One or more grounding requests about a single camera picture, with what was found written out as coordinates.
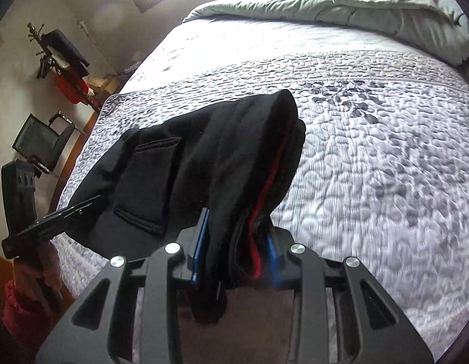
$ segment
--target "pocket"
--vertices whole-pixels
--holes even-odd
[[[173,137],[135,148],[115,190],[112,203],[116,216],[144,231],[163,235],[180,140]]]

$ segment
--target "black metal bracket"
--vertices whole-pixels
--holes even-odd
[[[137,292],[144,287],[140,361],[180,364],[176,291],[202,285],[208,217],[204,210],[197,226],[147,259],[111,259],[57,324],[36,362],[130,363]],[[359,259],[322,259],[281,228],[272,228],[267,239],[272,286],[293,289],[296,297],[287,362],[329,363],[326,288],[331,288],[339,363],[433,363],[417,331]]]
[[[289,231],[268,236],[273,286],[294,290],[289,362],[329,361],[326,288],[334,297],[338,363],[426,364],[433,356],[403,311],[356,257],[326,260]]]
[[[78,205],[58,210],[38,219],[18,233],[10,234],[2,240],[5,258],[14,259],[35,248],[40,242],[51,240],[65,231],[86,225],[96,219],[107,203],[105,197],[97,195]]]

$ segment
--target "coat rack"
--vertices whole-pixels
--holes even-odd
[[[36,56],[42,55],[40,59],[41,66],[37,73],[37,79],[45,78],[48,72],[54,69],[56,71],[56,74],[61,75],[64,79],[66,79],[66,81],[71,85],[73,91],[75,91],[76,95],[80,97],[82,102],[88,104],[91,108],[93,108],[99,113],[101,109],[100,105],[95,101],[93,97],[83,91],[83,89],[78,84],[78,81],[75,78],[75,76],[77,75],[71,74],[71,72],[67,68],[61,67],[57,60],[54,58],[51,50],[48,48],[46,43],[42,41],[42,35],[40,34],[40,31],[44,27],[44,24],[42,24],[39,31],[36,31],[34,26],[30,22],[27,24],[27,27],[29,28],[29,34],[27,36],[30,38],[30,42],[35,40],[42,48],[41,52],[35,54]]]

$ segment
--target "red fabric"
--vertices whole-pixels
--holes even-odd
[[[79,86],[84,94],[88,94],[88,85],[86,82],[72,71],[68,71],[67,78],[64,74],[56,74],[55,80],[61,93],[64,94],[72,104],[78,104],[84,99],[84,96],[78,92],[76,86]]]
[[[262,273],[262,259],[261,259],[260,253],[258,252],[258,248],[256,247],[255,240],[253,238],[253,224],[256,218],[258,217],[259,213],[262,211],[268,192],[273,185],[273,181],[275,180],[276,173],[278,172],[278,168],[280,167],[280,159],[281,159],[281,156],[283,155],[283,152],[285,151],[287,142],[288,142],[288,135],[285,135],[285,138],[283,139],[283,142],[281,143],[280,148],[278,149],[276,153],[275,160],[273,160],[273,164],[270,169],[270,174],[268,175],[268,178],[266,179],[265,185],[262,191],[260,192],[258,201],[256,202],[255,208],[251,212],[250,220],[248,221],[248,247],[250,249],[250,256],[253,262],[252,264],[253,273],[251,276],[254,279],[259,278],[259,276]]]
[[[42,305],[15,289],[14,281],[5,285],[2,322],[17,343],[34,357],[52,330],[52,321]]]

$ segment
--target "red fabric edge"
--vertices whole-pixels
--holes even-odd
[[[253,273],[251,277],[253,279],[259,278],[262,273],[262,259],[258,251],[258,248],[256,247],[255,240],[253,238],[253,224],[256,218],[258,217],[258,215],[260,214],[261,210],[263,209],[268,192],[270,188],[272,187],[273,182],[275,181],[276,173],[278,172],[280,168],[281,156],[283,155],[283,152],[285,151],[287,143],[288,143],[288,135],[286,134],[283,139],[283,142],[280,145],[280,148],[276,152],[276,156],[275,156],[275,159],[273,160],[273,164],[271,166],[268,178],[266,179],[263,189],[261,190],[260,195],[258,196],[256,205],[253,208],[250,219],[248,221],[248,248],[250,250],[250,256],[251,256],[251,261],[252,261]]]
[[[2,322],[18,345],[34,357],[51,332],[52,321],[39,302],[17,291],[14,281],[5,285],[5,295]]]

